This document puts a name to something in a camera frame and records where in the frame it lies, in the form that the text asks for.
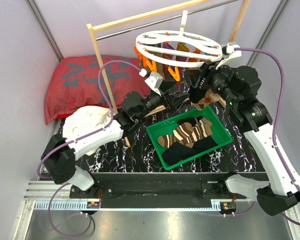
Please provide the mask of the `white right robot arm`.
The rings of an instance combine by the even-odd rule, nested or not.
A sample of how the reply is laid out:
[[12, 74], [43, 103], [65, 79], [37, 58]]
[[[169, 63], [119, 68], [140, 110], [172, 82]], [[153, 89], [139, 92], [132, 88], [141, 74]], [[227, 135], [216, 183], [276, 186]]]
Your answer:
[[209, 90], [219, 94], [226, 101], [231, 120], [254, 148], [268, 177], [268, 181], [260, 181], [227, 173], [218, 181], [218, 195], [225, 199], [233, 194], [245, 196], [258, 202], [265, 213], [275, 216], [300, 202], [300, 176], [282, 152], [270, 113], [257, 99], [261, 84], [252, 67], [217, 66], [208, 60], [191, 83], [190, 99], [197, 103]]

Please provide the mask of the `white round clip hanger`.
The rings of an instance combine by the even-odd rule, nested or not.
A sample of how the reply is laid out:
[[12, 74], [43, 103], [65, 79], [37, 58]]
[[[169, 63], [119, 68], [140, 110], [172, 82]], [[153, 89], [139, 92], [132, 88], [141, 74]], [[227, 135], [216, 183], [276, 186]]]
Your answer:
[[134, 51], [140, 59], [181, 68], [198, 68], [202, 62], [218, 62], [222, 46], [199, 34], [186, 32], [188, 11], [181, 16], [179, 30], [153, 30], [138, 35]]

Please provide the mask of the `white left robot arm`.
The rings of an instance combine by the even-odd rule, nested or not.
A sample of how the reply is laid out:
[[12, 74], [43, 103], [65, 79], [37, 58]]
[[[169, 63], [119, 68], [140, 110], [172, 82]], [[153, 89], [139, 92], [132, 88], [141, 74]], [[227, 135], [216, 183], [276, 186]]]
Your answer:
[[172, 81], [164, 81], [158, 91], [151, 90], [145, 97], [137, 91], [127, 93], [119, 112], [97, 130], [72, 140], [59, 133], [53, 135], [43, 151], [40, 165], [46, 168], [48, 177], [56, 185], [71, 184], [85, 197], [93, 198], [98, 193], [98, 186], [88, 171], [76, 165], [76, 160], [95, 148], [132, 134], [140, 127], [143, 118], [157, 107], [179, 108], [189, 94], [173, 94], [170, 88], [174, 85]]

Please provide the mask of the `black white-striped sock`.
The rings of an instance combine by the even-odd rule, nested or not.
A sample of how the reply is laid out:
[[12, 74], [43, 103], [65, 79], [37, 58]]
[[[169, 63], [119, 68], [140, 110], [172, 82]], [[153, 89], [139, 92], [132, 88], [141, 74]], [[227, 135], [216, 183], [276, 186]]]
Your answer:
[[199, 87], [190, 87], [189, 88], [189, 100], [197, 104], [205, 95], [206, 95], [207, 90], [205, 88], [201, 89]]

